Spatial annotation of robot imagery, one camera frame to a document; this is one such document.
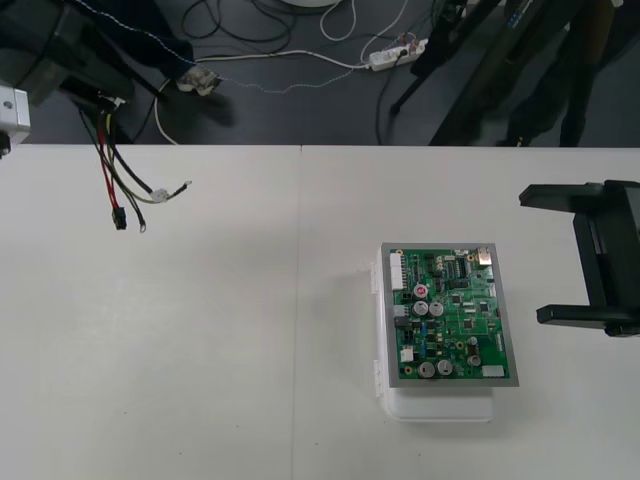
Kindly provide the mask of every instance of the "red wire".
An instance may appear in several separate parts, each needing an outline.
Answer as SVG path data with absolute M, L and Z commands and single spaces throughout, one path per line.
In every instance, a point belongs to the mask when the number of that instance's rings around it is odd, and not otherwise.
M 102 128 L 98 124 L 98 142 L 100 142 L 100 152 L 104 155 L 104 132 Z M 116 198 L 116 192 L 113 186 L 113 177 L 109 179 L 109 174 L 107 172 L 107 167 L 104 166 L 104 163 L 101 161 L 100 165 L 102 166 L 102 174 L 104 175 L 104 181 L 107 185 L 107 193 L 109 194 L 109 201 L 111 202 L 112 208 L 118 208 L 118 200 Z

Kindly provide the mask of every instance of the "white cable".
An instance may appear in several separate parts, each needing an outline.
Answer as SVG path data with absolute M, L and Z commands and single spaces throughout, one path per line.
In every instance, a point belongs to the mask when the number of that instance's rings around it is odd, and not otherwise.
M 353 12 L 353 23 L 351 24 L 351 29 L 347 32 L 347 34 L 344 35 L 343 37 L 332 37 L 325 31 L 324 29 L 325 18 L 327 18 L 327 15 L 333 12 L 338 7 L 338 5 L 340 5 L 343 1 L 345 0 L 338 0 L 336 4 L 333 7 L 331 7 L 329 10 L 324 12 L 322 17 L 320 18 L 320 31 L 322 32 L 322 34 L 327 40 L 331 40 L 332 42 L 341 42 L 342 40 L 346 40 L 347 38 L 349 38 L 353 33 L 353 31 L 356 29 L 356 24 L 358 23 L 358 15 L 356 13 L 356 0 L 351 0 L 351 11 Z
M 398 23 L 400 21 L 400 18 L 402 18 L 402 15 L 404 15 L 404 11 L 407 9 L 407 5 L 409 4 L 409 0 L 404 0 L 404 4 L 402 5 L 402 8 L 400 9 L 400 13 L 398 13 L 398 16 L 396 17 L 396 19 L 391 23 L 391 25 L 389 25 L 387 28 L 385 28 L 384 30 L 382 30 L 381 32 L 379 32 L 375 37 L 373 37 L 371 40 L 369 40 L 364 48 L 362 49 L 362 51 L 360 52 L 360 62 L 363 64 L 368 63 L 367 60 L 364 59 L 364 55 L 367 52 L 367 48 L 369 48 L 369 45 L 371 45 L 378 37 L 380 37 L 381 35 L 384 35 L 385 33 L 387 33 L 389 30 L 391 30 L 393 27 L 395 27 L 396 23 Z
M 350 70 L 361 70 L 365 68 L 369 68 L 369 65 L 359 64 L 359 65 L 349 65 L 346 63 L 342 63 L 338 60 L 334 60 L 333 58 L 325 57 L 319 53 L 310 52 L 308 50 L 289 50 L 288 52 L 278 52 L 278 53 L 263 53 L 263 54 L 250 54 L 250 55 L 238 55 L 235 57 L 202 57 L 198 59 L 198 62 L 207 61 L 207 62 L 224 62 L 226 60 L 248 60 L 251 58 L 271 58 L 271 57 L 284 57 L 287 55 L 309 55 L 311 57 L 319 58 L 320 60 L 325 60 L 327 62 L 331 62 L 340 67 L 348 68 Z

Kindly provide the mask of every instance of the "gray floor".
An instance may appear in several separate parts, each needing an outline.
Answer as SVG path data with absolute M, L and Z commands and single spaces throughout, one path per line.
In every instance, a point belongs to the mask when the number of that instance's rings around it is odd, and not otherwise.
M 175 31 L 180 17 L 192 0 L 160 0 Z M 356 0 L 358 25 L 355 34 L 376 33 L 397 15 L 399 0 Z M 426 9 L 429 0 L 411 0 L 403 20 L 393 32 L 405 30 Z M 272 34 L 279 28 L 258 15 L 248 1 L 223 1 L 225 25 L 248 36 Z M 192 29 L 210 27 L 202 15 L 194 15 Z M 318 28 L 318 17 L 300 18 L 290 49 L 314 49 L 327 40 Z M 395 145 L 427 145 L 445 117 L 482 54 L 499 28 L 501 12 L 489 18 L 470 39 L 465 48 L 437 71 L 414 96 L 392 128 L 387 128 L 386 112 L 391 102 L 409 85 L 413 77 L 408 67 L 394 73 L 383 103 L 383 132 L 386 142 Z M 348 30 L 350 11 L 340 7 L 327 21 L 334 35 Z M 346 63 L 357 63 L 366 39 L 335 45 L 325 53 Z M 375 45 L 383 47 L 387 41 Z M 237 53 L 241 44 L 228 37 L 215 37 L 195 42 L 198 57 Z M 539 55 L 525 71 L 513 95 L 499 111 L 485 121 L 478 145 L 493 145 L 506 130 L 509 111 L 531 92 L 546 65 L 553 58 L 557 42 Z M 640 49 L 604 71 L 596 84 L 589 109 L 588 124 L 582 146 L 640 147 Z M 155 84 L 161 75 L 146 67 L 133 65 Z M 226 61 L 209 64 L 224 77 L 242 83 L 258 83 L 267 89 L 283 89 L 289 85 L 320 84 L 347 70 L 313 58 L 287 58 L 250 61 Z M 266 94 L 255 88 L 242 88 L 225 82 L 218 94 L 200 99 L 168 89 L 169 102 L 160 108 L 164 129 L 181 144 L 316 144 L 374 145 L 375 102 L 388 72 L 355 71 L 346 78 L 324 88 L 297 88 L 286 95 Z M 151 97 L 137 88 L 132 105 L 122 108 L 120 122 L 129 132 L 138 130 Z M 62 95 L 54 95 L 33 112 L 32 143 L 87 143 L 77 112 Z M 539 137 L 534 145 L 556 146 L 558 126 Z M 151 118 L 138 143 L 166 143 Z

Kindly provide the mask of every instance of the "power strip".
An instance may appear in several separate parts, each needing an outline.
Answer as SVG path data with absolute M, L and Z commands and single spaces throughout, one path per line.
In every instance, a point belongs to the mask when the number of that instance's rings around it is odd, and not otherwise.
M 393 67 L 396 65 L 396 61 L 398 60 L 398 57 L 400 57 L 400 53 L 403 51 L 407 51 L 409 54 L 400 58 L 397 65 L 415 62 L 418 57 L 424 53 L 424 49 L 428 42 L 428 38 L 420 40 L 418 47 L 413 52 L 410 51 L 409 45 L 390 48 L 389 50 L 383 50 L 381 52 L 374 52 L 369 55 L 369 65 L 371 66 L 371 70 L 374 72 L 380 72 L 381 70 L 387 70 Z

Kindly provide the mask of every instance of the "green circuit board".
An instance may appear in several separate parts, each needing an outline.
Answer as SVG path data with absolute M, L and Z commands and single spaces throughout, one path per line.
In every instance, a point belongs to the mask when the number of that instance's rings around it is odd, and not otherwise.
M 402 262 L 393 291 L 400 379 L 509 378 L 488 248 L 390 253 Z

